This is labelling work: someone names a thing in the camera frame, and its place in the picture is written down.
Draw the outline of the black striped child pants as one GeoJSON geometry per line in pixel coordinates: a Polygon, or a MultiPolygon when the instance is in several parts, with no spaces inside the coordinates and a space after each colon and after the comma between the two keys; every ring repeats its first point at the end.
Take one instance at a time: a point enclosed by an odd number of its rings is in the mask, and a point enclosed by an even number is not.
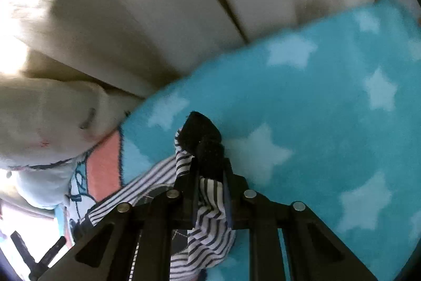
{"type": "Polygon", "coordinates": [[[174,155],[156,163],[130,182],[123,172],[138,163],[138,149],[121,128],[78,162],[70,186],[69,225],[78,240],[99,224],[119,203],[143,205],[189,182],[191,168],[199,168],[197,216],[191,229],[172,232],[170,280],[197,280],[201,272],[221,263],[235,240],[223,201],[223,153],[218,129],[193,111],[174,138],[174,155]]]}

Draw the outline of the light blue plush pillow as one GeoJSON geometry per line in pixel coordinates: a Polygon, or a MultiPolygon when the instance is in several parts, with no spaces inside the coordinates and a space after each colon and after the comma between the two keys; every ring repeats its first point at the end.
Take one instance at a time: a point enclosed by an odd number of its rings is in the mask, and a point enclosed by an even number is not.
{"type": "Polygon", "coordinates": [[[53,210],[70,202],[70,184],[77,160],[52,165],[37,165],[12,171],[11,180],[17,193],[35,208],[53,210]]]}

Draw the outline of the white floral print pillow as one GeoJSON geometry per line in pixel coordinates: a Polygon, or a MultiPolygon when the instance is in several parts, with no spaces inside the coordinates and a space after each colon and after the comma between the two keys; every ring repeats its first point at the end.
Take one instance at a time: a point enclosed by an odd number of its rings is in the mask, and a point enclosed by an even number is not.
{"type": "Polygon", "coordinates": [[[1,168],[50,167],[92,148],[140,104],[86,81],[1,79],[1,168]]]}

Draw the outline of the teal cartoon fleece blanket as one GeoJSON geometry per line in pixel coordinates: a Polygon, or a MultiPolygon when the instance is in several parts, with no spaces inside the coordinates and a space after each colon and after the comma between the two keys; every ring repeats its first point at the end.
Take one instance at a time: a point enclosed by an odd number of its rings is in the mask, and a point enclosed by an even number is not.
{"type": "Polygon", "coordinates": [[[306,203],[378,280],[398,275],[420,239],[420,24],[403,5],[380,0],[282,31],[146,100],[78,158],[73,234],[188,169],[173,139],[193,111],[218,128],[252,189],[306,203]]]}

